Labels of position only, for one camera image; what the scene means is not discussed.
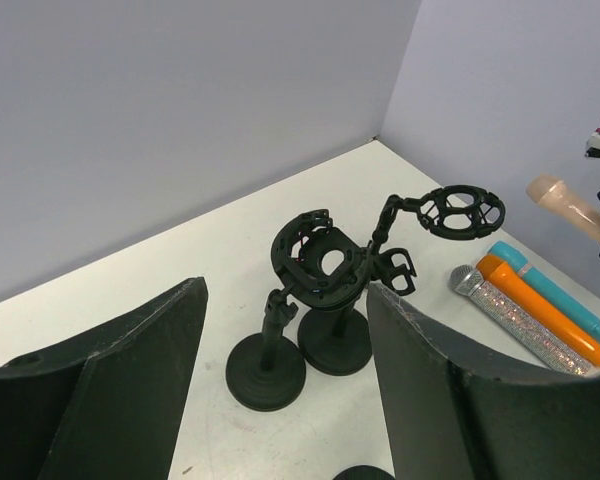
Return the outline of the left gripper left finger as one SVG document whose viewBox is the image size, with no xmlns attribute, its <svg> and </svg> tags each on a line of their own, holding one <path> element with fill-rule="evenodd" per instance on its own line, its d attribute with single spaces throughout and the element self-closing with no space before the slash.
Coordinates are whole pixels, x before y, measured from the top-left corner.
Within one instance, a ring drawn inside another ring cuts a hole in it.
<svg viewBox="0 0 600 480">
<path fill-rule="evenodd" d="M 0 366 L 0 479 L 165 479 L 203 332 L 189 278 Z"/>
</svg>

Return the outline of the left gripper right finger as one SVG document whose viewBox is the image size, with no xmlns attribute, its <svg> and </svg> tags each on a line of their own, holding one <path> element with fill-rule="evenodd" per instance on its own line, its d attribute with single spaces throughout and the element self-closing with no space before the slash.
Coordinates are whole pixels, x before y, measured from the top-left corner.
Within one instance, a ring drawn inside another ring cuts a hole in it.
<svg viewBox="0 0 600 480">
<path fill-rule="evenodd" d="M 600 479 L 600 375 L 495 351 L 385 286 L 367 291 L 399 479 Z"/>
</svg>

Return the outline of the beige microphone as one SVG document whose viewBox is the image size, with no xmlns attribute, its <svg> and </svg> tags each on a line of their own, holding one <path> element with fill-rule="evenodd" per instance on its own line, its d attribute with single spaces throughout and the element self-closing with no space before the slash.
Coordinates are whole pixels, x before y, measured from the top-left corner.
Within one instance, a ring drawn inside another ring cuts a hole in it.
<svg viewBox="0 0 600 480">
<path fill-rule="evenodd" d="M 536 205 L 564 218 L 600 243 L 600 210 L 582 199 L 562 179 L 539 175 L 527 185 L 526 193 Z"/>
</svg>

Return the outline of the silver glitter microphone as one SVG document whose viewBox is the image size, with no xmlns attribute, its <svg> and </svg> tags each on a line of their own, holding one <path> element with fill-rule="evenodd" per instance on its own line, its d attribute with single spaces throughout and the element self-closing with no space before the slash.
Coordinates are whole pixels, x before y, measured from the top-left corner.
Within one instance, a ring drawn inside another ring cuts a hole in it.
<svg viewBox="0 0 600 480">
<path fill-rule="evenodd" d="M 552 370 L 577 376 L 593 372 L 589 361 L 486 281 L 475 267 L 467 264 L 455 267 L 450 273 L 449 286 Z"/>
</svg>

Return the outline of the orange microphone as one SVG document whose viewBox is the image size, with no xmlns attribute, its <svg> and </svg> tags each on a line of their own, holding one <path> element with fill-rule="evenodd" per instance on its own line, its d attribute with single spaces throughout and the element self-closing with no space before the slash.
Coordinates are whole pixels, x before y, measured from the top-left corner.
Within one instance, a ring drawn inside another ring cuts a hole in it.
<svg viewBox="0 0 600 480">
<path fill-rule="evenodd" d="M 476 268 L 486 281 L 508 296 L 568 347 L 593 366 L 600 367 L 600 343 L 526 284 L 507 262 L 493 254 L 487 254 L 477 262 Z"/>
</svg>

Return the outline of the cyan microphone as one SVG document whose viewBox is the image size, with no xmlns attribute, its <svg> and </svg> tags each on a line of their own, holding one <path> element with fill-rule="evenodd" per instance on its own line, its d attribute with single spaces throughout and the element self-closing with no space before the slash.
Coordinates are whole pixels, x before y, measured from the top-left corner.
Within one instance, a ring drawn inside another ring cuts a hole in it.
<svg viewBox="0 0 600 480">
<path fill-rule="evenodd" d="M 600 343 L 600 319 L 532 265 L 524 254 L 504 241 L 495 242 L 488 253 L 505 261 L 527 285 Z"/>
</svg>

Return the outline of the black tripod shock mount stand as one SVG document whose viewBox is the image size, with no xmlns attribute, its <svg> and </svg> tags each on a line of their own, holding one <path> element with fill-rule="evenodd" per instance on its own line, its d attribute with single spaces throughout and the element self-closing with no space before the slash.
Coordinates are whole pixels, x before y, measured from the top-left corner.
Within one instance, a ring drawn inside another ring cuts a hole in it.
<svg viewBox="0 0 600 480">
<path fill-rule="evenodd" d="M 382 249 L 400 212 L 414 214 L 420 226 L 438 238 L 472 241 L 499 230 L 506 207 L 497 195 L 474 185 L 439 187 L 420 198 L 390 195 L 367 247 L 368 276 L 405 297 L 416 291 L 417 273 L 409 251 L 399 247 Z"/>
</svg>

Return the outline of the black stand with orange microphone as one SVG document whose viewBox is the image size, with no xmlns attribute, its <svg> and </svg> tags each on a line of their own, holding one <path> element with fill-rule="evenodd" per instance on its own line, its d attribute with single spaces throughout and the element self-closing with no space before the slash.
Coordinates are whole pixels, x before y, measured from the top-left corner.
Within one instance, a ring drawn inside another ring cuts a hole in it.
<svg viewBox="0 0 600 480">
<path fill-rule="evenodd" d="M 261 331 L 232 349 L 225 369 L 233 397 L 260 412 L 289 406 L 304 388 L 311 365 L 297 340 L 303 316 L 312 308 L 333 312 L 357 302 L 369 281 L 366 251 L 326 209 L 289 221 L 276 235 L 270 259 L 282 286 L 268 294 Z"/>
</svg>

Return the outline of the black round base clip stand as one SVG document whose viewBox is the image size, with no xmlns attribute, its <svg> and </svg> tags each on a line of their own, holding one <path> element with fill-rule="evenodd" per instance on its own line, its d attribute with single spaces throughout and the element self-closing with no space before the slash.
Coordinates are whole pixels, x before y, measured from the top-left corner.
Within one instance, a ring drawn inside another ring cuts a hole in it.
<svg viewBox="0 0 600 480">
<path fill-rule="evenodd" d="M 390 248 L 374 260 L 373 281 L 400 297 L 415 292 L 417 276 L 409 252 Z M 316 370 L 331 376 L 349 376 L 365 367 L 372 356 L 366 317 L 355 301 L 333 312 L 310 309 L 301 319 L 297 340 L 304 359 Z"/>
</svg>

